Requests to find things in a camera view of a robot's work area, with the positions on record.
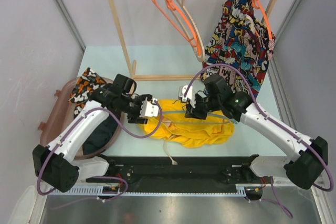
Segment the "mint green hanger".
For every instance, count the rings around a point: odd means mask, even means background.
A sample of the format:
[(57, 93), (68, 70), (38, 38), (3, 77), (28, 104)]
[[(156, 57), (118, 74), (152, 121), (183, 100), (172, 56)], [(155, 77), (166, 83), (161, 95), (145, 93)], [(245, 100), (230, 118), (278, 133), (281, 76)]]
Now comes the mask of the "mint green hanger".
[[(183, 114), (185, 115), (185, 111), (179, 110), (179, 111), (165, 111), (163, 112), (164, 115), (166, 114)], [(208, 113), (207, 116), (211, 116), (211, 117), (215, 117), (215, 118), (221, 118), (224, 120), (229, 120), (230, 122), (234, 123), (234, 124), (238, 124), (238, 122), (234, 119), (229, 119), (226, 116), (222, 115), (222, 114), (216, 114), (216, 113)]]

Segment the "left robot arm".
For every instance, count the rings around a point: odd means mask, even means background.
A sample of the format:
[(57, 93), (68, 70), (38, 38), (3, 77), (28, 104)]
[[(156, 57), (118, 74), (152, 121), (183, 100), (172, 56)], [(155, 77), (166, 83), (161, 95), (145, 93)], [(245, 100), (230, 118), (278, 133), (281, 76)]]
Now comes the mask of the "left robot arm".
[(69, 191), (78, 181), (100, 177), (105, 182), (115, 178), (116, 169), (100, 156), (76, 160), (83, 143), (106, 119), (112, 117), (119, 127), (125, 126), (116, 112), (127, 115), (128, 122), (147, 124), (149, 117), (163, 115), (162, 109), (150, 94), (136, 95), (131, 91), (136, 82), (118, 74), (112, 83), (99, 86), (88, 95), (88, 101), (79, 115), (47, 146), (37, 145), (33, 163), (37, 176), (37, 192), (44, 196), (55, 189)]

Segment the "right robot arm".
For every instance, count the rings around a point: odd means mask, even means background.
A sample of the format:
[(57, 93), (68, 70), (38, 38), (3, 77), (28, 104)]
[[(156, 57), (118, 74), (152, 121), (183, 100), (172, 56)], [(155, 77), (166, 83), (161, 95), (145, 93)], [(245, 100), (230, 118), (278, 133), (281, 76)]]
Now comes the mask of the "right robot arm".
[(204, 81), (206, 92), (191, 86), (179, 89), (179, 99), (186, 104), (186, 118), (204, 120), (210, 112), (221, 111), (228, 119), (240, 122), (270, 140), (285, 157), (252, 157), (242, 169), (243, 179), (254, 183), (260, 177), (283, 177), (302, 189), (309, 189), (328, 165), (325, 139), (301, 134), (277, 120), (244, 92), (233, 92), (224, 78), (214, 74)]

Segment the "yellow shorts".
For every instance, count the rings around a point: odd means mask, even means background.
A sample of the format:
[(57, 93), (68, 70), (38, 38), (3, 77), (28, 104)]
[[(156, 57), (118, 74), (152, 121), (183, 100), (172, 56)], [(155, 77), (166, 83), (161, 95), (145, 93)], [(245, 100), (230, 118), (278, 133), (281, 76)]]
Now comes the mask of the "yellow shorts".
[[(165, 111), (184, 111), (184, 104), (173, 100), (160, 100)], [(234, 134), (235, 126), (229, 120), (207, 116), (205, 120), (185, 118), (183, 114), (163, 114), (159, 129), (151, 135), (154, 139), (177, 142), (186, 148), (223, 144)]]

